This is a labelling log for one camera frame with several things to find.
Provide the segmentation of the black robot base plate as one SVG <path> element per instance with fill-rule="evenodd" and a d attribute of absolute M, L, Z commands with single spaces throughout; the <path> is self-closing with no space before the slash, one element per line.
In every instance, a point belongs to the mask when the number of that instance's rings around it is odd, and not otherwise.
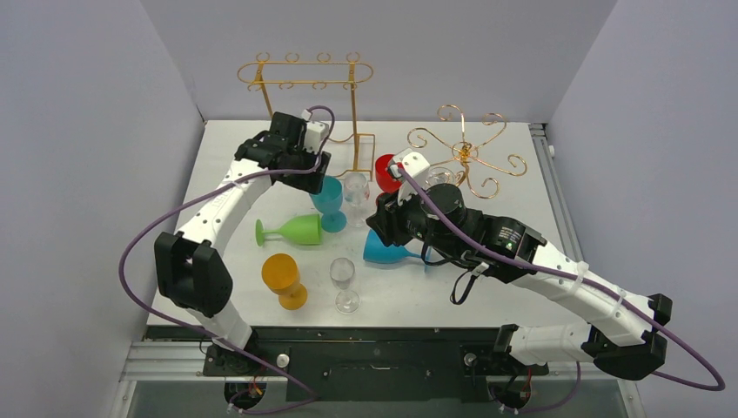
<path fill-rule="evenodd" d="M 286 355 L 285 371 L 321 401 L 483 402 L 489 378 L 505 388 L 548 373 L 506 354 L 511 337 L 508 327 L 257 327 L 246 349 L 271 364 Z"/>

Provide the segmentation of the green plastic goblet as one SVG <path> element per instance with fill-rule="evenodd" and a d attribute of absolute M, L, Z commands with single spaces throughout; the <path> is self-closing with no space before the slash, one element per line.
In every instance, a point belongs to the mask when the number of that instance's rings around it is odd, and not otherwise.
<path fill-rule="evenodd" d="M 265 229 L 258 219 L 255 224 L 255 240 L 263 246 L 268 235 L 278 235 L 283 239 L 301 246 L 316 246 L 322 243 L 321 218 L 318 214 L 296 216 L 277 229 Z"/>

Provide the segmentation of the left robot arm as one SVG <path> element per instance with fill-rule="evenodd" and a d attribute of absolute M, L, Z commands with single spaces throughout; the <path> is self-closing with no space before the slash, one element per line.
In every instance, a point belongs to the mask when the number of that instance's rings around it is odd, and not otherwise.
<path fill-rule="evenodd" d="M 298 116 L 274 112 L 268 129 L 235 151 L 219 186 L 199 198 L 201 207 L 174 233 L 154 243 L 158 291 L 191 314 L 223 348 L 237 374 L 253 372 L 259 350 L 253 330 L 231 301 L 233 279 L 221 257 L 254 203 L 275 183 L 320 192 L 331 155 L 323 147 L 332 123 L 315 121 L 314 107 Z"/>

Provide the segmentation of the clear patterned wine glass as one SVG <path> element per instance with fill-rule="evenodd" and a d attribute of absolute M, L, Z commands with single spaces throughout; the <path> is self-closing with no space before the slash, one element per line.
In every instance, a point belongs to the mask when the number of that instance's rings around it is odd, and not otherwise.
<path fill-rule="evenodd" d="M 432 167 L 426 177 L 426 185 L 432 187 L 434 185 L 457 185 L 457 175 L 455 172 L 444 166 Z"/>

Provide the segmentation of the gold hook rack wooden base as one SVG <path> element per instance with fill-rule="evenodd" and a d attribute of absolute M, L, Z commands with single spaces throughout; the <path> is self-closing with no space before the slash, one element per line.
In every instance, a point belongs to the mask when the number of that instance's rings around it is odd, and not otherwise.
<path fill-rule="evenodd" d="M 508 126 L 508 119 L 500 113 L 490 112 L 486 113 L 481 120 L 484 126 L 495 126 L 498 125 L 499 129 L 489 139 L 483 141 L 480 144 L 474 144 L 466 138 L 466 115 L 464 111 L 456 104 L 443 104 L 437 111 L 436 115 L 442 122 L 449 122 L 453 120 L 454 115 L 457 114 L 460 118 L 460 140 L 453 144 L 445 141 L 440 136 L 436 135 L 429 129 L 423 126 L 412 128 L 406 135 L 406 142 L 414 149 L 423 149 L 428 145 L 427 136 L 433 138 L 439 144 L 442 144 L 451 152 L 451 158 L 440 162 L 430 164 L 432 169 L 436 167 L 446 168 L 447 163 L 456 162 L 460 165 L 461 170 L 459 172 L 451 172 L 446 170 L 447 173 L 451 174 L 450 180 L 456 186 L 466 184 L 468 190 L 479 199 L 493 199 L 500 192 L 500 182 L 495 177 L 484 178 L 480 184 L 481 187 L 485 187 L 489 182 L 492 182 L 495 189 L 492 194 L 484 195 L 477 192 L 471 183 L 471 163 L 476 162 L 489 169 L 495 170 L 496 172 L 504 173 L 511 177 L 522 177 L 528 172 L 528 163 L 519 154 L 511 153 L 507 156 L 507 162 L 512 167 L 511 170 L 492 165 L 482 158 L 480 158 L 480 151 L 483 147 L 492 143 L 496 138 L 500 137 Z"/>

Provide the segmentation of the blue plastic goblet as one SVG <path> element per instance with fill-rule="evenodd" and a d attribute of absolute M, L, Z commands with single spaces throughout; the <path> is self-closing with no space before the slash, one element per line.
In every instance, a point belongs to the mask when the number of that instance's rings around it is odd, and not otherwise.
<path fill-rule="evenodd" d="M 429 268 L 419 253 L 413 253 L 404 246 L 385 246 L 379 235 L 372 229 L 366 235 L 362 259 L 365 262 L 380 265 L 393 265 L 405 259 L 418 259 L 422 261 L 425 271 Z"/>
<path fill-rule="evenodd" d="M 311 194 L 315 209 L 321 214 L 321 228 L 327 233 L 339 233 L 346 227 L 346 215 L 341 211 L 343 186 L 339 180 L 325 176 L 322 189 Z"/>

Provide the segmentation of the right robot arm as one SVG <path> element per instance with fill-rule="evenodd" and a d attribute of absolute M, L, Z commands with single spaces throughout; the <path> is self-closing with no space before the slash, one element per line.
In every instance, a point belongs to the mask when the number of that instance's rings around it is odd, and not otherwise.
<path fill-rule="evenodd" d="M 665 363 L 668 342 L 661 328 L 671 316 L 668 297 L 630 293 L 602 279 L 517 219 L 466 207 L 454 185 L 434 185 L 406 199 L 384 193 L 366 223 L 385 246 L 416 239 L 474 278 L 491 277 L 530 290 L 580 317 L 573 325 L 501 327 L 490 351 L 492 363 L 503 372 L 580 361 L 638 381 Z"/>

